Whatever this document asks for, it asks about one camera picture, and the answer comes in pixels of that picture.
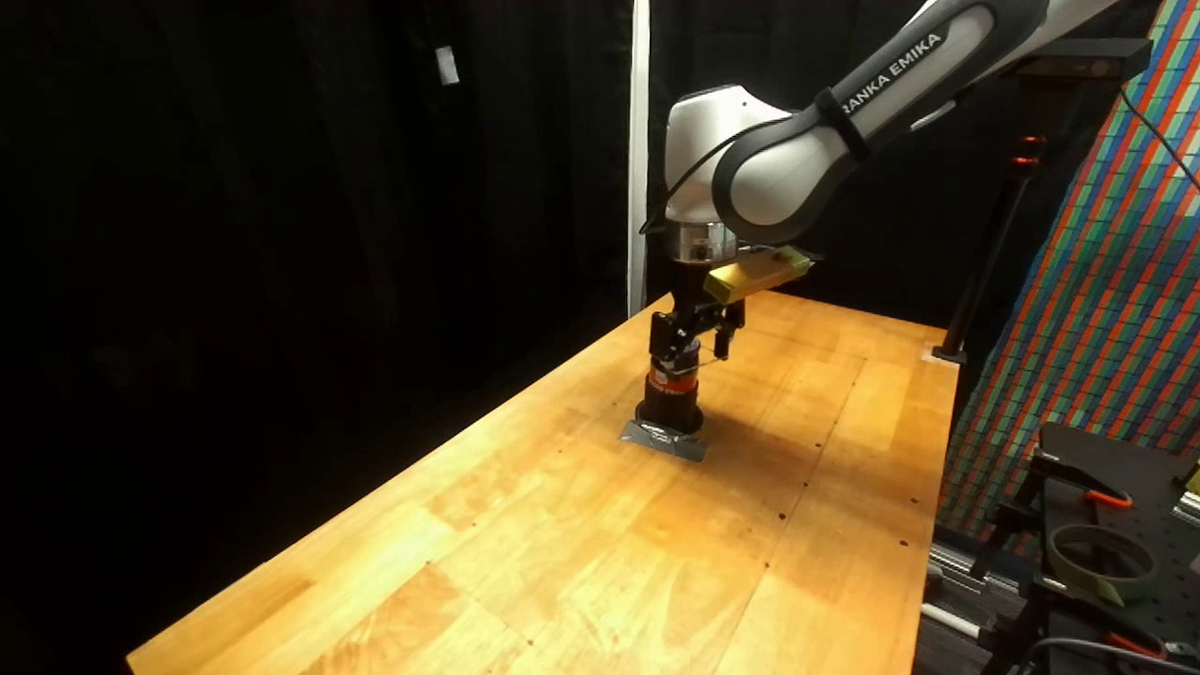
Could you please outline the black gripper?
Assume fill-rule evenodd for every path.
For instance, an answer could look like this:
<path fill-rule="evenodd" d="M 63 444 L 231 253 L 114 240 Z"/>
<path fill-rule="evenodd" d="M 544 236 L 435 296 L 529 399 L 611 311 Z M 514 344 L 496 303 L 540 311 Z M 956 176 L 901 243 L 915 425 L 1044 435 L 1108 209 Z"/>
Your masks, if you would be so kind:
<path fill-rule="evenodd" d="M 709 288 L 704 268 L 665 268 L 665 288 L 670 294 L 670 311 L 653 314 L 649 333 L 649 363 L 668 373 L 670 366 L 670 338 L 699 338 L 715 329 L 713 358 L 729 361 L 734 329 L 748 326 L 748 303 L 719 303 Z"/>

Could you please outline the silver Franka robot arm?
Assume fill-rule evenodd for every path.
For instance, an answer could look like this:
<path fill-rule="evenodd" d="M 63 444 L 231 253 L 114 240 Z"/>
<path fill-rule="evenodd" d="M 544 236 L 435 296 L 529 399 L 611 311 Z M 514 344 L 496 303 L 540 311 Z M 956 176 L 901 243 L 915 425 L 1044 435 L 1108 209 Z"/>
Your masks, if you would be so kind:
<path fill-rule="evenodd" d="M 803 110 L 748 88 L 668 111 L 665 209 L 680 268 L 724 268 L 803 236 L 838 185 L 880 144 L 928 126 L 976 81 L 1080 31 L 1116 0 L 924 0 L 919 13 Z"/>

